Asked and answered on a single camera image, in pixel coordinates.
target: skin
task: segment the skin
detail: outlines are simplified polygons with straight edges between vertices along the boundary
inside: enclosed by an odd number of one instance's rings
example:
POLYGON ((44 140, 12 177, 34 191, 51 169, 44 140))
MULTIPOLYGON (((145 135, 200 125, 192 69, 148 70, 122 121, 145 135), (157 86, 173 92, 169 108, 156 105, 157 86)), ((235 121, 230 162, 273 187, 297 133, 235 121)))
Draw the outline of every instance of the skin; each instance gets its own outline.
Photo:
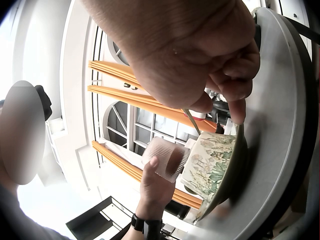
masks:
MULTIPOLYGON (((140 201, 136 215, 144 220, 161 220, 165 206, 171 201, 175 183, 171 183, 155 173, 159 165, 157 157, 151 159, 143 169, 140 185, 140 201)), ((122 240, 143 240, 143 234, 132 226, 122 240)))
POLYGON ((241 0, 83 0, 122 49, 139 83, 172 108, 210 112, 222 93, 235 123, 260 66, 255 25, 241 0))
MULTIPOLYGON (((0 106, 0 120, 1 120, 1 113, 2 113, 2 106, 0 106)), ((16 184, 14 181, 11 180, 11 178, 9 177, 2 158, 1 158, 1 147, 0 147, 0 184, 6 188, 9 192, 12 193, 12 195, 17 197, 17 189, 18 189, 18 184, 16 184)))

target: floral pattern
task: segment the floral pattern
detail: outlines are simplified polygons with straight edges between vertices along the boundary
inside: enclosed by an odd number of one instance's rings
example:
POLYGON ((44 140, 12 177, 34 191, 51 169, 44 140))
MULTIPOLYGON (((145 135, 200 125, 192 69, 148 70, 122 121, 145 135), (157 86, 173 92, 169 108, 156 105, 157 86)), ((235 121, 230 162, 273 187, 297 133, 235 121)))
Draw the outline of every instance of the floral pattern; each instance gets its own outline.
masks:
POLYGON ((211 202, 227 170, 236 137, 204 132, 193 146, 182 183, 211 202))

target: dark liquid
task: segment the dark liquid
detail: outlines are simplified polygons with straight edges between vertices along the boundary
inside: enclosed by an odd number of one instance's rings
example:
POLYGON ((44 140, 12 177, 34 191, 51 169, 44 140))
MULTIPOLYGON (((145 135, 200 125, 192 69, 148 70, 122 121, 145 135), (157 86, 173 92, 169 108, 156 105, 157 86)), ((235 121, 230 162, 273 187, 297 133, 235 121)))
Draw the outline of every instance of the dark liquid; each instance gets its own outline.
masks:
POLYGON ((169 158, 167 168, 165 170, 166 173, 169 175, 173 175, 178 169, 182 158, 183 158, 183 154, 181 153, 181 150, 178 150, 177 148, 175 148, 169 158))

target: wrist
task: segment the wrist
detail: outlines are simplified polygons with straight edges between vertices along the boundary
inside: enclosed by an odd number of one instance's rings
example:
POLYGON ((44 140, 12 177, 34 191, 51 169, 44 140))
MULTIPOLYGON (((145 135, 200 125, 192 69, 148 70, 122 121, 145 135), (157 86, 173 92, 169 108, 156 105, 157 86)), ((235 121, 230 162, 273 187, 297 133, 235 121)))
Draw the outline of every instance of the wrist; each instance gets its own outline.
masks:
POLYGON ((140 199, 135 214, 143 220, 162 220, 163 211, 163 206, 140 199))

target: glass cup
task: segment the glass cup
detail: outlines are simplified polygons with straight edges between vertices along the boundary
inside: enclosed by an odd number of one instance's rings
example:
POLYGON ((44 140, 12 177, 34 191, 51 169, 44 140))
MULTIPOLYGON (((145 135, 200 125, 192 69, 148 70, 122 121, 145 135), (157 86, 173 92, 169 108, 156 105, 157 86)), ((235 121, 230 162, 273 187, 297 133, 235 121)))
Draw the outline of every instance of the glass cup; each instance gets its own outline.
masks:
POLYGON ((156 173, 174 183, 181 173, 190 154, 190 149, 169 142, 160 137, 154 137, 142 155, 142 164, 146 165, 154 156, 159 159, 156 173))

